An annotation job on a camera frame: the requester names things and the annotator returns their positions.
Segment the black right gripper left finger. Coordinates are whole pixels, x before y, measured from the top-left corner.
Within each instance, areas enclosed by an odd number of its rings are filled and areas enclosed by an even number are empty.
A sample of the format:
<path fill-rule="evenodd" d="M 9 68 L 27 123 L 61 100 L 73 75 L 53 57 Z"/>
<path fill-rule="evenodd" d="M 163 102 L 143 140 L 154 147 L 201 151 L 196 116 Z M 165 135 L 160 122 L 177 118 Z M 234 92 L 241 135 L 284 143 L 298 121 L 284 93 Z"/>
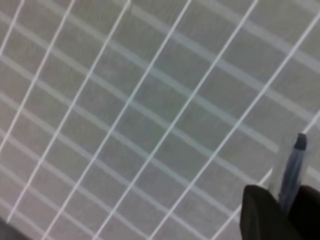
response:
<path fill-rule="evenodd" d="M 239 227 L 243 240 L 303 239 L 273 196 L 257 185 L 244 188 Z"/>

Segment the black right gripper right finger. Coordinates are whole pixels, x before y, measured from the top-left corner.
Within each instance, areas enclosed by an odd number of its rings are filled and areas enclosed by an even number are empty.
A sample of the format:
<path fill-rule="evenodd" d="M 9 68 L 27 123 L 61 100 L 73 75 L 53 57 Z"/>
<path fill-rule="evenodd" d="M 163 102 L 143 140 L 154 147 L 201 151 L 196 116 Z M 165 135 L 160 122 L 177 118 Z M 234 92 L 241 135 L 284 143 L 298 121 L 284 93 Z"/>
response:
<path fill-rule="evenodd" d="M 320 192 L 302 185 L 289 212 L 289 221 L 305 240 L 320 239 Z"/>

